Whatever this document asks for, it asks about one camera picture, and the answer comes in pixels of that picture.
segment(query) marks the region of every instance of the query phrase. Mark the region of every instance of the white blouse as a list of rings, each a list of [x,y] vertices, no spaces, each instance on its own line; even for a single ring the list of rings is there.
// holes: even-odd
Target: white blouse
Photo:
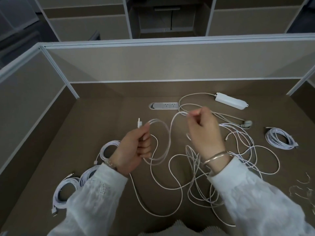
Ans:
[[[68,199],[65,220],[48,235],[108,235],[127,180],[102,164],[87,183]],[[208,180],[218,190],[236,226],[245,235],[315,235],[314,228],[305,222],[301,206],[250,172],[237,158]],[[196,233],[177,221],[170,228],[149,235],[226,234],[217,227]]]

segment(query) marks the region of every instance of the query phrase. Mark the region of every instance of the hand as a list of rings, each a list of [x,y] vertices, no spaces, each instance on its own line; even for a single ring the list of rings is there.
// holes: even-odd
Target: hand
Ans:
[[[218,121],[209,108],[202,107],[189,112],[187,122],[191,141],[203,161],[225,151]],[[231,156],[225,155],[210,161],[208,165],[215,173],[219,173],[231,159]]]
[[[152,156],[149,130],[150,124],[146,123],[144,126],[128,132],[109,158],[120,174],[128,175],[137,168],[142,158]]]

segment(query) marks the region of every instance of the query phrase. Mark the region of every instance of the left hand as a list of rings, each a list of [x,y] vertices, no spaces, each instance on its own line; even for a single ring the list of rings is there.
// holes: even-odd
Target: left hand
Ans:
[[[152,156],[149,130],[150,124],[146,123],[142,127],[128,132],[114,154],[109,158],[120,174],[128,175],[137,168],[142,158]]]

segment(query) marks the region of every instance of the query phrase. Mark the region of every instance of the white power adapter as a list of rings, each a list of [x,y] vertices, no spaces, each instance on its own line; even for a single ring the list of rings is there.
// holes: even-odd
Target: white power adapter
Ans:
[[[245,101],[227,96],[227,95],[222,94],[222,93],[216,94],[215,101],[218,101],[220,103],[224,103],[226,105],[229,105],[231,107],[234,107],[234,108],[237,108],[240,110],[243,110],[244,108],[248,107],[248,104]]]

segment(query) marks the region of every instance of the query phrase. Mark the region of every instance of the white sleeve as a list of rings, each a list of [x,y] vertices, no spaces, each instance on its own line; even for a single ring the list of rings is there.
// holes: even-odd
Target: white sleeve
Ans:
[[[208,179],[245,235],[315,235],[301,206],[249,171],[238,158]]]
[[[108,235],[127,178],[104,163],[67,201],[66,218],[49,236]]]

